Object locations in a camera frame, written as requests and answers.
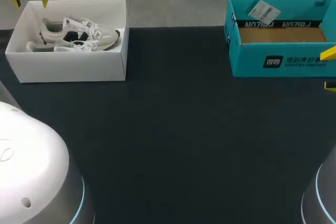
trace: barcode sticker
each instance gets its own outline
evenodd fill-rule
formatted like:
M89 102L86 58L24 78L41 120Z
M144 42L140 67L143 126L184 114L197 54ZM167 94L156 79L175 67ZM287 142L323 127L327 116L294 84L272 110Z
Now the barcode sticker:
M280 13L280 10L260 0L248 15L256 18L266 25L269 25L274 19L276 19L276 17L280 15Z

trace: teal cardboard box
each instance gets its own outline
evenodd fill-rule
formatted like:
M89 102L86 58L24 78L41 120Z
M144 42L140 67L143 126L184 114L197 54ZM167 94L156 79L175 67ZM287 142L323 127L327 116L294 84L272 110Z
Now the teal cardboard box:
M251 17L260 1L259 20L281 11L269 24ZM336 77L336 60L320 60L336 46L336 0L228 0L224 30L236 77Z

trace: logo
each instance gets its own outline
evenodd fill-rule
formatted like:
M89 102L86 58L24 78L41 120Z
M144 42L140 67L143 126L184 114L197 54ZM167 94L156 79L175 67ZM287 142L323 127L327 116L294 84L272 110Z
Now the logo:
M230 33L227 33L226 47L228 52L230 50L230 43L231 43Z
M264 68L280 68L282 59L284 57L281 56L266 56L264 62Z
M13 141L9 139L0 139L0 163L10 160L13 155Z
M232 13L232 15L231 15L231 21L232 21L232 27L234 27L234 26L235 26L235 23L237 22L237 20L236 20L236 16L235 16L234 13Z

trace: screw hole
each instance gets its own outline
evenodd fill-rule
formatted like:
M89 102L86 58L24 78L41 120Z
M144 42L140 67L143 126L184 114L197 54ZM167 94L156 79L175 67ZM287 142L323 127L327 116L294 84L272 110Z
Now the screw hole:
M23 198L21 200L21 204L25 207L25 208L30 208L31 207L31 202L30 199L28 198Z

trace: white shoebox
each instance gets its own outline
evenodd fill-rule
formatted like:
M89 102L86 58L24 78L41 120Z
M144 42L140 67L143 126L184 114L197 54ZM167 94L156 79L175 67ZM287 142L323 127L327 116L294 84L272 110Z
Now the white shoebox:
M60 21L74 15L120 31L115 47L103 52L26 52L26 44L43 44L43 18ZM30 1L23 10L6 49L6 57L22 82L124 81L129 27L125 0Z

